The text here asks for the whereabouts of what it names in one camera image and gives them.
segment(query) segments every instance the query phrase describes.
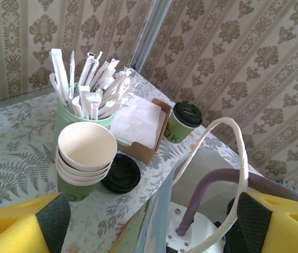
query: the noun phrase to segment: fern-print tablecloth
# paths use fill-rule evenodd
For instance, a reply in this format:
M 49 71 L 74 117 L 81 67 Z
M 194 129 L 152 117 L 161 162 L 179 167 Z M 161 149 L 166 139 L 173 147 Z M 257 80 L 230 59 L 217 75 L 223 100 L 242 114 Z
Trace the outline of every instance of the fern-print tablecloth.
M 136 93 L 151 101 L 173 103 L 139 76 Z M 0 109 L 0 208 L 56 192 L 56 172 L 51 155 L 56 94 L 40 96 Z M 87 199 L 71 204 L 71 221 L 63 252 L 100 253 L 111 249 L 117 233 L 131 216 L 157 191 L 182 154 L 195 147 L 203 127 L 182 144 L 165 142 L 149 165 L 136 161 L 141 170 L 139 185 L 123 196 L 107 192 L 102 185 Z M 206 145 L 233 167 L 238 156 L 214 136 Z

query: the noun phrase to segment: paper cup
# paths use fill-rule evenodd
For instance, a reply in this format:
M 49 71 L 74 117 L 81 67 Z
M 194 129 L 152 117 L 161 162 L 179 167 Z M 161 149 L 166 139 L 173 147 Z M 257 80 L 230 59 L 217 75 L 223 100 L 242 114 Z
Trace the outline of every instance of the paper cup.
M 164 139 L 178 144 L 202 122 L 201 111 L 189 102 L 175 104 L 164 132 Z
M 54 127 L 54 138 L 53 138 L 53 146 L 52 146 L 52 154 L 55 157 L 57 140 L 59 139 L 60 132 L 67 126 L 75 122 L 94 122 L 104 126 L 105 128 L 109 129 L 113 117 L 115 114 L 102 119 L 102 120 L 87 120 L 76 116 L 75 114 L 71 113 L 67 107 L 64 107 L 63 104 L 57 101 L 57 110 L 56 110 L 56 117 L 55 117 L 55 127 Z
M 57 169 L 57 189 L 65 194 L 69 201 L 77 202 L 85 199 L 100 182 L 100 180 L 88 182 L 72 180 L 67 178 L 56 165 L 55 167 Z
M 112 162 L 117 143 L 105 127 L 92 122 L 66 126 L 59 135 L 58 147 L 63 160 L 81 171 L 97 171 Z
M 69 166 L 61 157 L 61 154 L 59 153 L 59 149 L 56 149 L 56 156 L 55 156 L 55 162 L 58 162 L 61 167 L 69 172 L 70 174 L 80 176 L 80 177 L 92 177 L 92 176 L 98 176 L 101 174 L 104 174 L 105 172 L 108 173 L 110 169 L 109 163 L 107 166 L 105 166 L 103 169 L 97 170 L 97 171 L 81 171 L 77 170 L 71 166 Z
M 71 174 L 70 172 L 66 171 L 61 166 L 61 163 L 59 162 L 59 160 L 56 160 L 55 163 L 56 163 L 57 169 L 60 170 L 63 173 L 64 176 L 66 176 L 67 178 L 70 178 L 72 180 L 81 181 L 81 182 L 91 182 L 91 181 L 102 180 L 103 178 L 105 178 L 107 176 L 107 174 L 109 172 L 109 169 L 111 167 L 111 164 L 109 164 L 104 173 L 96 175 L 96 176 L 86 177 L 86 176 L 77 176 L 77 175 Z

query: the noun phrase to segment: black cup lid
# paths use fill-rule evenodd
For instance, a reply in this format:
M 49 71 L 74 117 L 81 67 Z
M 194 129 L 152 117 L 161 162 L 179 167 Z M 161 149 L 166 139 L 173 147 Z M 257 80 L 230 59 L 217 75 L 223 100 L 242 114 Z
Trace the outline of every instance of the black cup lid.
M 108 175 L 101 182 L 107 190 L 125 194 L 133 190 L 139 181 L 140 170 L 135 161 L 124 154 L 117 154 Z
M 200 109 L 190 102 L 175 104 L 174 115 L 181 123 L 191 128 L 199 127 L 203 121 Z

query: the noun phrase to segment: white napkin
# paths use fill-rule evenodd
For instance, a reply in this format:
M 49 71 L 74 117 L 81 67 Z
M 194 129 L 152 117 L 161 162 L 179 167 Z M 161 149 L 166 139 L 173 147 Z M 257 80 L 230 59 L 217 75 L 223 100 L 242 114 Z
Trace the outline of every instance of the white napkin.
M 110 127 L 111 133 L 124 145 L 141 143 L 148 148 L 156 145 L 161 107 L 134 95 L 116 112 Z

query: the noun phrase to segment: wall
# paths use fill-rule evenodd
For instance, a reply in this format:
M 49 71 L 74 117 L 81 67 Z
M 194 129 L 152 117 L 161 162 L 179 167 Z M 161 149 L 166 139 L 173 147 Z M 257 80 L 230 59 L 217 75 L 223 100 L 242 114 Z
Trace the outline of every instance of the wall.
M 298 1 L 173 0 L 141 74 L 205 126 L 234 118 L 250 164 L 298 189 Z
M 129 65 L 154 0 L 0 0 L 0 101 L 49 87 L 51 48 Z

